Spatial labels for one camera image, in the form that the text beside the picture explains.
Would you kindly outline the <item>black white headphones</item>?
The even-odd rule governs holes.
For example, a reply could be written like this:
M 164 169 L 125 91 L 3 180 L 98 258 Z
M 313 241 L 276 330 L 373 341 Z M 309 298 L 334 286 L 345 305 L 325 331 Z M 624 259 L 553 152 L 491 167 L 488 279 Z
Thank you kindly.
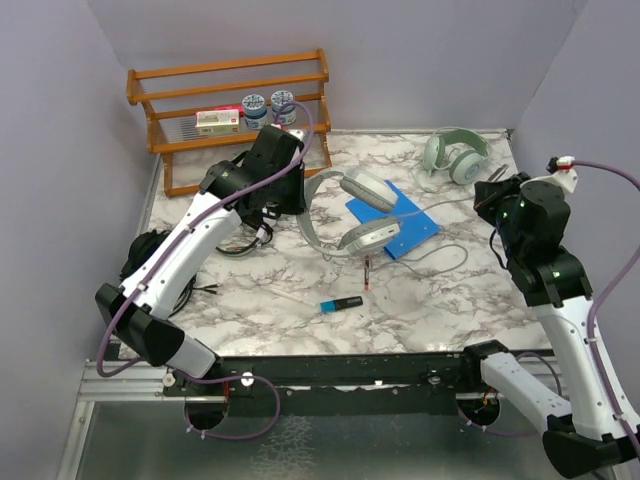
M 269 244 L 274 237 L 274 227 L 279 214 L 273 208 L 263 207 L 261 211 L 245 215 L 242 218 L 242 233 L 239 239 L 229 244 L 217 246 L 216 252 L 226 257 L 242 257 Z

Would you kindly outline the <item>grey white headphones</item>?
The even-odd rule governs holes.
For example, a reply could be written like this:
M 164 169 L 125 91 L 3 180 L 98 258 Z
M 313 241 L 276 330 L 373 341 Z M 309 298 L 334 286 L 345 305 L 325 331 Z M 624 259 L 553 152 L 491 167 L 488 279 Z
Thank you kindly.
M 345 207 L 358 220 L 358 225 L 343 233 L 337 244 L 328 245 L 318 235 L 311 217 L 311 208 L 321 184 L 335 180 L 342 191 L 351 196 Z M 297 225 L 307 244 L 324 258 L 356 258 L 368 260 L 384 252 L 389 260 L 378 269 L 403 266 L 422 278 L 439 275 L 418 271 L 414 265 L 445 249 L 460 250 L 462 259 L 444 271 L 449 273 L 464 266 L 469 258 L 468 249 L 459 244 L 445 244 L 415 259 L 406 255 L 439 232 L 439 226 L 391 181 L 382 180 L 362 168 L 329 168 L 304 181 L 302 199 L 304 207 L 297 215 Z

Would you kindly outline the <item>black blue headphones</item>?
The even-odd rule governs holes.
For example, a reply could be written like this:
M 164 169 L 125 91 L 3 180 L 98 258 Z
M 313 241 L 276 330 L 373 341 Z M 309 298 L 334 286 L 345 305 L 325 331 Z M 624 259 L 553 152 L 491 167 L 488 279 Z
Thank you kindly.
M 136 306 L 149 306 L 153 316 L 168 318 L 187 283 L 226 237 L 210 225 L 139 235 L 121 271 L 122 292 Z

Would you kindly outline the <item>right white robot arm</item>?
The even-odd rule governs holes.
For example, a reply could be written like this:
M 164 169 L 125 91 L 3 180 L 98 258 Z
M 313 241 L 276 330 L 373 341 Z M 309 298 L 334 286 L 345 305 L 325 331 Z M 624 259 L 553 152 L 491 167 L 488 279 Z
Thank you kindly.
M 568 396 L 547 388 L 498 341 L 466 347 L 459 367 L 467 389 L 492 387 L 529 420 L 567 479 L 639 456 L 639 415 L 599 334 L 586 270 L 561 244 L 566 197 L 577 182 L 575 171 L 558 170 L 474 185 L 474 210 L 500 237 L 506 269 L 547 335 Z

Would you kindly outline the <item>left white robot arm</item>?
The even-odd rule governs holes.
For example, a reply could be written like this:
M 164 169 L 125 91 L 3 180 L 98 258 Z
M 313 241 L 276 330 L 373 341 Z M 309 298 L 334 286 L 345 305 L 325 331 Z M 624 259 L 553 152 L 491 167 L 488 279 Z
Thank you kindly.
M 215 248 L 241 225 L 245 215 L 269 205 L 289 214 L 303 209 L 302 160 L 311 141 L 268 125 L 252 148 L 207 171 L 187 213 L 158 249 L 119 286 L 103 284 L 95 300 L 116 336 L 152 366 L 186 376 L 206 395 L 220 385 L 218 355 L 172 324 L 178 297 Z

